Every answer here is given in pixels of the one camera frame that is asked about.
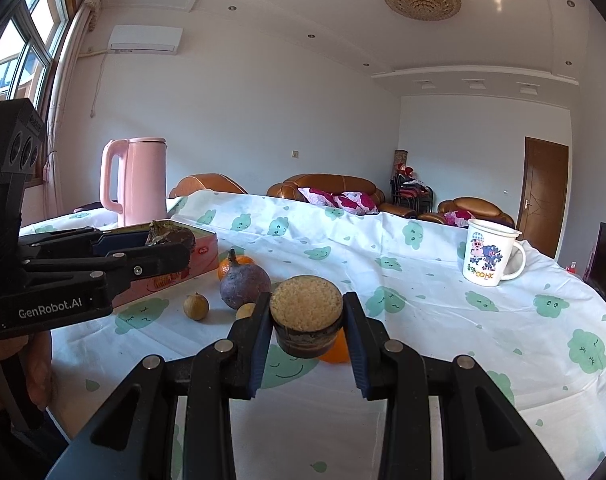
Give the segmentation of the person's left hand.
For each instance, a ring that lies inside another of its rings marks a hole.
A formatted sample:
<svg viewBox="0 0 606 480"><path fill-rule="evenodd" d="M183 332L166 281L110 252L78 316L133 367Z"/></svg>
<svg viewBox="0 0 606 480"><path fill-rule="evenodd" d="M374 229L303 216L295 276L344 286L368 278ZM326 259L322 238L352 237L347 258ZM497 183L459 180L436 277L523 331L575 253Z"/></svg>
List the person's left hand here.
<svg viewBox="0 0 606 480"><path fill-rule="evenodd" d="M30 336L0 340L0 372L8 382L7 389L18 392L18 381L41 411L52 400L52 337L50 330ZM6 405L0 386L0 410Z"/></svg>

